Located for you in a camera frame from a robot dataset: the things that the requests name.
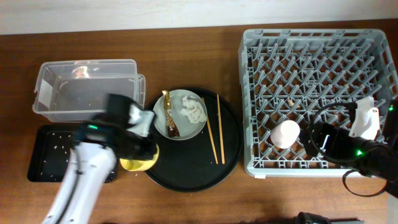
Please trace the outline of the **yellow bowl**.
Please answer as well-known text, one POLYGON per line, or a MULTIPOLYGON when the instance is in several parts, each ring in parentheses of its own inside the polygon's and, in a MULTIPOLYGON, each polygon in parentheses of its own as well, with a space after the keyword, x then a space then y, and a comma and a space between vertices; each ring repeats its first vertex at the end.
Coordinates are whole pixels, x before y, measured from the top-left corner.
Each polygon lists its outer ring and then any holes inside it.
POLYGON ((128 160, 128 159, 120 159, 121 166, 128 171, 138 172, 149 170, 151 167, 155 165, 159 158, 159 146, 156 145, 156 153, 153 158, 148 161, 139 161, 139 160, 128 160))

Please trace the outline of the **pink plastic cup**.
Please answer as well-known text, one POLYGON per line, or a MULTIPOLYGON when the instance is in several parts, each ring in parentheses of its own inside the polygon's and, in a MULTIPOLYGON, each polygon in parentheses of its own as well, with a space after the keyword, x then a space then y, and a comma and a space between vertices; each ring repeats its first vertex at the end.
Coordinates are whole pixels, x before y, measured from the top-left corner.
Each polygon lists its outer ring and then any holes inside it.
POLYGON ((271 131, 271 141, 274 146, 287 149, 292 146, 300 134, 299 125, 292 120, 281 122, 271 131))

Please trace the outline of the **food scraps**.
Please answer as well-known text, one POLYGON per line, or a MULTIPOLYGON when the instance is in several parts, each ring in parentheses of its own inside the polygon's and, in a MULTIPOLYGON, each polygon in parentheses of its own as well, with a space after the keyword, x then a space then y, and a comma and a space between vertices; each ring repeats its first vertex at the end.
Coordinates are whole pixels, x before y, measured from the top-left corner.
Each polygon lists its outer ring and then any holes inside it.
POLYGON ((61 182, 73 149, 71 131, 48 131, 39 137, 39 182, 61 182))

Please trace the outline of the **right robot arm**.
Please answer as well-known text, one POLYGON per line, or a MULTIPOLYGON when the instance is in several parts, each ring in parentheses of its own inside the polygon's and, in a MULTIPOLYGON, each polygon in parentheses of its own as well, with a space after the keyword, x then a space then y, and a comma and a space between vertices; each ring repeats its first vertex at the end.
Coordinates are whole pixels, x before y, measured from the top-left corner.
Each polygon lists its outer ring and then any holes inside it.
POLYGON ((384 192, 397 197, 397 100, 387 107, 382 135, 385 143, 374 138, 380 128, 379 111, 374 107, 373 97, 351 103, 332 103, 319 109, 310 120, 307 129, 301 129, 299 139, 310 157, 319 154, 327 162, 348 169, 342 176, 346 189, 346 178, 357 172, 365 177, 378 177, 386 181, 385 186, 369 197, 384 192), (331 107, 341 106, 349 110, 352 122, 350 130, 332 124, 316 122, 315 119, 331 107))

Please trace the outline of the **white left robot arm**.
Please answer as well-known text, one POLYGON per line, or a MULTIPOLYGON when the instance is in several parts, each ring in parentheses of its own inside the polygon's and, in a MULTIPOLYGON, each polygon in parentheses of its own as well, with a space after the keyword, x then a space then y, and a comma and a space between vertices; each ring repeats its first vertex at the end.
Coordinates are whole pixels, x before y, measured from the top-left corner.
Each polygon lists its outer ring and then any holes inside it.
POLYGON ((110 94, 106 109, 81 122, 68 167, 44 223, 88 223, 100 190, 118 160, 142 165, 159 154, 155 120, 132 98, 110 94))

